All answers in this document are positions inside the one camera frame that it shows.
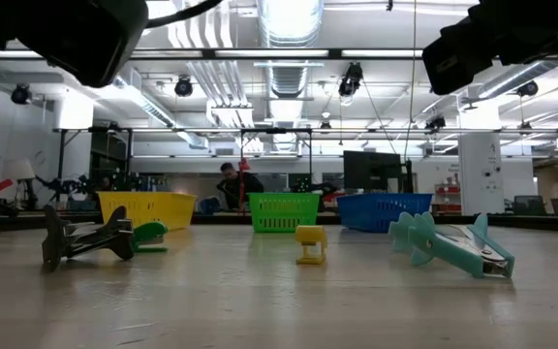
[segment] small yellow block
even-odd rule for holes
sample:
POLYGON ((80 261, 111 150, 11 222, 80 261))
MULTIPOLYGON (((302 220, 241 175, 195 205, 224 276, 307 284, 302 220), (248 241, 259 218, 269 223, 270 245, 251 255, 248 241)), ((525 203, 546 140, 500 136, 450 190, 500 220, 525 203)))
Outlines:
POLYGON ((296 260, 297 264, 321 265, 326 261, 326 231, 323 226, 298 226, 294 234, 296 242, 302 246, 302 257, 296 260), (310 247, 320 245, 320 254, 312 255, 310 247))

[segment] yellow basket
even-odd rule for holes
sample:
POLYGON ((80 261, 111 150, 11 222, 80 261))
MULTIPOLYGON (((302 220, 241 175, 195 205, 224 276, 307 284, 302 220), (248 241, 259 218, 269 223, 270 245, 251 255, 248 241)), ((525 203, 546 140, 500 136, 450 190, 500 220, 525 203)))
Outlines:
POLYGON ((148 222, 162 222, 169 230, 184 229, 191 224, 197 198, 156 192, 99 192, 98 195, 105 222, 116 208, 124 206, 134 227, 148 222))

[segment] table surface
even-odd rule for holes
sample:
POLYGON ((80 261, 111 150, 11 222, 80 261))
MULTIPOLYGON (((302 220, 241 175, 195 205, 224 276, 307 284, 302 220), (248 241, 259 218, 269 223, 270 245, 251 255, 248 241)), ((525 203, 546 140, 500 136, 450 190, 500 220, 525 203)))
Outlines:
POLYGON ((290 234, 193 226, 167 254, 102 250, 51 274, 45 231, 0 233, 0 348, 558 347, 558 233, 492 228, 516 257, 508 280, 326 230, 323 267, 297 266, 290 234))

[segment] yellow object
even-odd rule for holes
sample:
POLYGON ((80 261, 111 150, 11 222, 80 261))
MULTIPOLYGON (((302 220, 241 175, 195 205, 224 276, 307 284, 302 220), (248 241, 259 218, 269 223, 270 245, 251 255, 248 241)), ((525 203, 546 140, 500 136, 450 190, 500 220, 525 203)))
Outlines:
POLYGON ((323 226, 298 226, 294 234, 296 242, 302 245, 302 257, 297 264, 321 265, 326 261, 326 231, 323 226), (320 254, 310 254, 310 247, 320 244, 320 254))
POLYGON ((171 231, 184 229, 191 224, 197 198, 192 195, 158 192, 99 192, 98 195, 105 222, 116 208, 124 206, 134 227, 149 222, 161 222, 171 231))

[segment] green basket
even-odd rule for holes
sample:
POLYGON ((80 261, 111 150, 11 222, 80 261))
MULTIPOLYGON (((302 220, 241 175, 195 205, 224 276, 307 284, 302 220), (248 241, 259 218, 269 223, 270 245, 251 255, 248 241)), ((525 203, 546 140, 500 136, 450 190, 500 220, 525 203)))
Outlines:
POLYGON ((294 233, 299 225, 315 225, 318 194, 250 193, 249 206, 256 233, 294 233))

